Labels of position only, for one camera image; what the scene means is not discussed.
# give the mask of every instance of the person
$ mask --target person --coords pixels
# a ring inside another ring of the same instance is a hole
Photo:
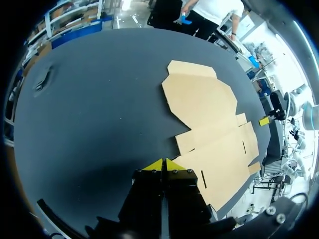
[[[207,40],[221,24],[226,15],[232,12],[232,33],[230,39],[236,39],[236,33],[240,18],[244,11],[244,5],[240,0],[189,0],[182,13],[188,13],[189,8],[194,5],[186,20],[192,23],[182,24],[182,32],[188,35]]]

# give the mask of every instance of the black pants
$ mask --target black pants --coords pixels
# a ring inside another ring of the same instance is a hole
[[[203,40],[207,40],[212,33],[218,28],[218,25],[206,18],[202,17],[198,13],[193,10],[190,11],[186,20],[191,21],[190,25],[182,24],[182,32],[188,35],[194,35],[196,33],[196,37],[201,38]]]

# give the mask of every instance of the black work surface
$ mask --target black work surface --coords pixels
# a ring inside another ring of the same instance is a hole
[[[265,113],[229,53],[172,31],[104,31],[52,50],[25,80],[14,140],[18,172],[32,205],[43,198],[82,233],[85,225],[96,225],[96,216],[117,220],[133,171],[159,158],[178,156],[174,136],[188,131],[169,111],[161,87],[171,60],[214,68],[232,88],[237,114],[246,113],[252,122],[260,152],[255,161],[262,161],[270,138],[269,128],[258,126]],[[37,77],[50,65],[48,87],[35,94]],[[223,117],[222,112],[216,115]],[[251,180],[219,217],[236,204]]]

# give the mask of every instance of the person's arm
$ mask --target person's arm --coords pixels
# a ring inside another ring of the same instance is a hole
[[[240,16],[233,14],[232,16],[232,21],[233,21],[233,25],[231,28],[231,39],[235,40],[236,39],[236,34],[237,34],[237,29],[238,29],[238,25],[240,22]]]
[[[243,3],[241,1],[237,1],[237,3],[234,5],[234,10],[232,15],[233,26],[231,28],[232,34],[230,35],[230,39],[232,39],[233,41],[236,40],[237,29],[240,22],[240,18],[243,15],[243,11],[244,11]]]
[[[189,0],[186,4],[185,4],[185,6],[183,6],[182,8],[181,8],[181,12],[183,13],[183,12],[185,12],[185,13],[187,13],[188,11],[189,11],[189,7],[190,6],[193,6],[195,3],[197,3],[199,0]]]

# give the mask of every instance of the cardboard blank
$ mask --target cardboard blank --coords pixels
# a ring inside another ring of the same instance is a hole
[[[194,170],[198,188],[207,204],[219,210],[250,176],[245,164],[246,154],[240,139],[240,130],[195,149],[174,160],[175,163]]]
[[[191,130],[177,135],[175,163],[194,170],[207,204],[218,211],[258,170],[257,138],[245,114],[236,115],[231,88],[207,66],[171,61],[162,86],[171,112]]]

